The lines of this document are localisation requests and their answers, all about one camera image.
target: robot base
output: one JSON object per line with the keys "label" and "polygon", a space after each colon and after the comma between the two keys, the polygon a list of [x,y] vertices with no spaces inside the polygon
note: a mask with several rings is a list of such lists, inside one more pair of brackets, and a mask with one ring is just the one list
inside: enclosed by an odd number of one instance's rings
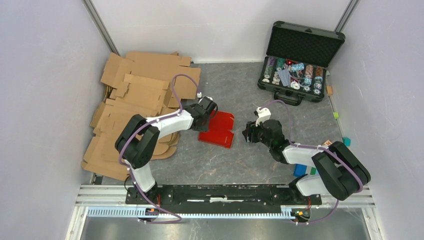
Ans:
{"label": "robot base", "polygon": [[[286,184],[158,185],[147,193],[149,199],[166,210],[180,214],[262,214],[281,213],[281,206],[306,206],[301,196]],[[321,205],[321,196],[310,197]],[[126,204],[147,202],[129,187]]]}

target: open case lid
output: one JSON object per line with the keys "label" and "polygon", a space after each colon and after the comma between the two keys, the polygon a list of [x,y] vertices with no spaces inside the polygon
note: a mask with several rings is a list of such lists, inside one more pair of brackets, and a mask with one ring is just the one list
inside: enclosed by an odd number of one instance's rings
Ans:
{"label": "open case lid", "polygon": [[266,55],[327,68],[344,42],[341,32],[276,21]]}

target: black briefcase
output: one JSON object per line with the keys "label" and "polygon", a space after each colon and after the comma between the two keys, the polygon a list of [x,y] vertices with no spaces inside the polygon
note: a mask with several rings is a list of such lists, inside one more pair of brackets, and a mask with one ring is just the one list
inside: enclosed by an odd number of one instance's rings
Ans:
{"label": "black briefcase", "polygon": [[326,68],[344,42],[341,32],[276,21],[257,86],[293,106],[320,102]]}

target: cyan block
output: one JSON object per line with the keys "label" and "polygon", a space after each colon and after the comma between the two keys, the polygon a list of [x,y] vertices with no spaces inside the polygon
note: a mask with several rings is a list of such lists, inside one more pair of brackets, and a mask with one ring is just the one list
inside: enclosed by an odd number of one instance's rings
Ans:
{"label": "cyan block", "polygon": [[343,140],[344,145],[346,145],[346,147],[349,147],[351,145],[351,139],[348,138],[347,136],[344,136],[341,138]]}

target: white poker chip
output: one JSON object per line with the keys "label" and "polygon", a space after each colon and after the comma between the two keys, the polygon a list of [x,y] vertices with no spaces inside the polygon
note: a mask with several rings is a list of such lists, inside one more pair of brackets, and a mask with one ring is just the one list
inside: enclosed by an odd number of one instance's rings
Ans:
{"label": "white poker chip", "polygon": [[299,83],[297,83],[297,82],[295,82],[295,81],[292,81],[292,82],[291,82],[291,88],[292,88],[292,89],[299,90],[299,89],[301,89],[301,86],[299,85]]}

